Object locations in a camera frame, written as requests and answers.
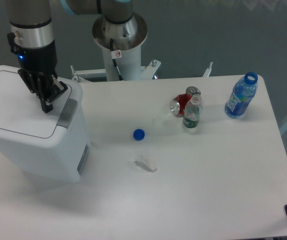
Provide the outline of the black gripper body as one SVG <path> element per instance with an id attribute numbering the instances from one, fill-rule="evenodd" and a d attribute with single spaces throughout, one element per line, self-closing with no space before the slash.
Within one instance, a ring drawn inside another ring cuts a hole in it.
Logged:
<path id="1" fill-rule="evenodd" d="M 10 51 L 17 55 L 20 64 L 18 74 L 31 93 L 38 97 L 44 93 L 52 83 L 52 75 L 57 77 L 55 71 L 57 65 L 56 45 L 50 44 L 38 48 L 25 48 L 15 43 L 15 34 L 7 34 Z"/>

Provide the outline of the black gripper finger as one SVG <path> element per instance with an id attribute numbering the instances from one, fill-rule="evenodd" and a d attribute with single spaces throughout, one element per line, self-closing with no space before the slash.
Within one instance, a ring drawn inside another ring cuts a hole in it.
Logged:
<path id="1" fill-rule="evenodd" d="M 52 74 L 51 79 L 52 83 L 45 91 L 45 100 L 48 103 L 52 103 L 58 99 L 68 89 L 67 85 L 62 81 L 58 81 L 55 75 Z"/>
<path id="2" fill-rule="evenodd" d="M 53 110 L 53 104 L 52 103 L 48 104 L 43 94 L 39 95 L 39 99 L 40 99 L 41 109 L 44 113 L 49 113 L 50 111 Z"/>

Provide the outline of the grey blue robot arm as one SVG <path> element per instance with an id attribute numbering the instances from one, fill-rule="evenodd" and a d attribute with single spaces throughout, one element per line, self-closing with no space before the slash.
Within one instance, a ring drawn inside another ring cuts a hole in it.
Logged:
<path id="1" fill-rule="evenodd" d="M 56 73 L 56 31 L 67 23 L 54 15 L 51 0 L 8 0 L 5 3 L 10 32 L 8 44 L 17 56 L 18 74 L 47 113 L 67 85 Z M 97 15 L 92 36 L 101 48 L 108 81 L 142 79 L 141 47 L 148 35 L 147 23 L 134 11 L 131 0 L 63 0 L 63 12 L 73 16 Z"/>

